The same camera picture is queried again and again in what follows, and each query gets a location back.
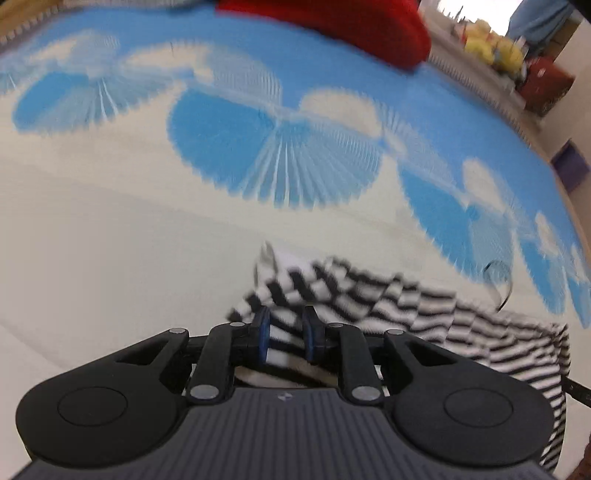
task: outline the black and white striped cloth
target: black and white striped cloth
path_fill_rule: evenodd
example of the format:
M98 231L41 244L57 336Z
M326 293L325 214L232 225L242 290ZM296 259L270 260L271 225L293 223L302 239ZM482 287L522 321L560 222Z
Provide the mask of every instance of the black and white striped cloth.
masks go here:
M304 359L296 312L313 303L326 323L350 323L371 333L399 328L529 383L554 410L554 431L540 463L549 471L556 467L566 426L561 386L570 366L566 325L487 313L454 292L426 289L401 274L383 277L357 270L335 258L284 268L269 244L255 266L255 285L227 318L248 323L262 306L272 307L269 353L257 371L237 368L238 383L278 388L337 384L333 373Z

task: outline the red pillow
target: red pillow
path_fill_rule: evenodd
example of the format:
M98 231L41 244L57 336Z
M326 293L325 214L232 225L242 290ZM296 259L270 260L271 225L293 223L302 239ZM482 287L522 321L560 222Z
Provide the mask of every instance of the red pillow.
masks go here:
M414 0L221 0L217 8L312 28L403 69L431 50Z

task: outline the red cloth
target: red cloth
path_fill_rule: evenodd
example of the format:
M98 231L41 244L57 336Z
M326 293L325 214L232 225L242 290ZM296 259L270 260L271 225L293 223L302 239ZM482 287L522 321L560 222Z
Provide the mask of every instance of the red cloth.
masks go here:
M549 57L528 60L527 66L527 79L517 91L529 111L543 116L569 91L574 77L558 68Z
M403 69L431 50L414 0L221 0L217 8L312 28Z

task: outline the yellow plush toy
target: yellow plush toy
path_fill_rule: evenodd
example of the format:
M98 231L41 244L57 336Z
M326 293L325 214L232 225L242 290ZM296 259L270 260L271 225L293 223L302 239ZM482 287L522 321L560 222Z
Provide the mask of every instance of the yellow plush toy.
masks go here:
M495 55L492 46L484 38L468 37L464 51L476 56L480 61L487 65L492 65L495 61Z
M509 74L516 74L523 65L524 56L514 42L491 30L484 20L469 23L463 29L464 51L476 56L487 65L493 65Z
M498 53L496 61L498 67L512 74L519 72L521 65L523 65L524 56L521 49L512 40L502 38L496 45L496 51Z

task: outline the bed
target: bed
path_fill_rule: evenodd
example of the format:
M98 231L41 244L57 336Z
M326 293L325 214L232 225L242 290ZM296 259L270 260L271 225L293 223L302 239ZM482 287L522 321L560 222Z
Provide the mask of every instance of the bed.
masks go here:
M429 65L279 22L83 9L0 55L0 475L35 383L172 326L204 334L261 245L336 254L568 323L591 384L590 275L540 157ZM591 429L569 411L557 473Z

